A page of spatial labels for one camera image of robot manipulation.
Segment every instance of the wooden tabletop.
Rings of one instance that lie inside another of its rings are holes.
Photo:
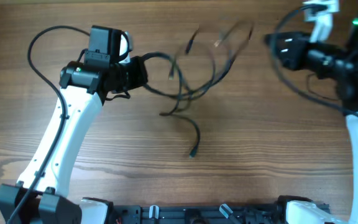
[[[199,24],[225,26],[245,19],[255,21],[249,47],[229,75],[184,112],[201,129],[198,155],[188,157],[195,141],[190,124],[158,115],[174,101],[139,88],[131,91],[130,100],[103,106],[76,159],[68,198],[164,206],[273,202],[279,195],[299,195],[329,203],[333,214],[347,218],[352,154],[344,118],[284,87],[262,43],[264,34],[298,5],[299,0],[0,5],[0,184],[14,184],[25,169],[57,100],[28,66],[27,48],[35,34],[55,25],[89,30],[97,24],[127,30],[134,39],[132,56],[172,54]],[[358,2],[341,7],[331,37],[337,44],[346,41]],[[297,17],[287,30],[311,28]],[[210,40],[207,35],[200,38]],[[33,61],[58,85],[60,70],[87,43],[85,35],[56,30],[36,43]],[[191,86],[210,76],[202,51],[184,58],[181,66]],[[168,79],[167,62],[153,59],[146,67],[150,85],[177,91],[177,80]],[[305,89],[307,73],[287,73]],[[313,80],[312,88],[333,96],[334,83]]]

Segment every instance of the green light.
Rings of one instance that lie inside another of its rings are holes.
[[[352,23],[353,25],[358,26],[358,18],[353,19]]]

